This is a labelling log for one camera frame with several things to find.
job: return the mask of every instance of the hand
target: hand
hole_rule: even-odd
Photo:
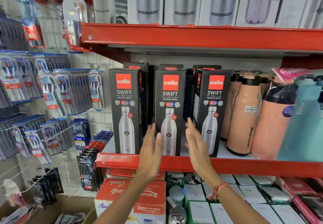
[[[222,180],[212,168],[207,145],[190,118],[187,119],[186,127],[185,134],[188,143],[185,146],[190,152],[193,169],[208,185],[220,185]]]
[[[143,141],[142,147],[139,154],[139,166],[137,175],[146,179],[147,181],[152,181],[159,170],[160,161],[162,159],[162,149],[163,142],[161,140],[162,136],[160,133],[156,136],[156,144],[154,151],[154,138],[155,138],[155,123],[152,127],[149,125],[145,139]]]

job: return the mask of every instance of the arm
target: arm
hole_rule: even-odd
[[[212,168],[206,143],[202,140],[200,133],[196,130],[190,118],[188,118],[186,126],[188,127],[186,129],[188,142],[186,146],[189,149],[194,170],[211,189],[214,189],[215,186],[220,186],[223,180]],[[217,197],[234,224],[269,224],[231,187],[224,187]]]
[[[139,166],[136,176],[129,187],[119,195],[95,221],[94,224],[124,224],[140,195],[152,181],[159,170],[162,154],[162,140],[160,133],[156,136],[154,151],[155,124],[148,128],[145,140],[140,150]]]

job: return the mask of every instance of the red shelf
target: red shelf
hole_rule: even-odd
[[[138,169],[139,155],[99,153],[96,164],[98,167]],[[323,177],[323,163],[211,158],[211,164],[217,173]],[[160,170],[194,171],[189,157],[177,156],[163,156]]]
[[[144,46],[323,51],[323,30],[82,24],[82,42]]]

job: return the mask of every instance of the stainless steel bottle image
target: stainless steel bottle image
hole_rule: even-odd
[[[211,0],[210,25],[231,25],[235,11],[236,0]]]
[[[159,22],[160,0],[137,0],[137,20],[139,24]]]
[[[202,140],[207,144],[209,155],[214,151],[216,132],[218,130],[217,116],[214,116],[214,113],[216,113],[216,107],[209,107],[209,113],[203,122],[201,133]]]
[[[174,0],[173,20],[175,25],[194,24],[196,7],[197,0]]]
[[[93,0],[95,23],[115,23],[116,8],[114,0]]]
[[[249,0],[245,15],[246,23],[264,23],[267,19],[271,0]]]
[[[166,117],[161,125],[161,138],[163,141],[163,155],[175,156],[177,128],[174,115],[174,108],[166,108]]]
[[[119,122],[120,152],[135,154],[135,133],[129,107],[121,107],[122,116]]]

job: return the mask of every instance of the blue bottle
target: blue bottle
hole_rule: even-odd
[[[318,103],[322,86],[299,84],[295,112],[278,154],[278,160],[323,162],[323,110]]]

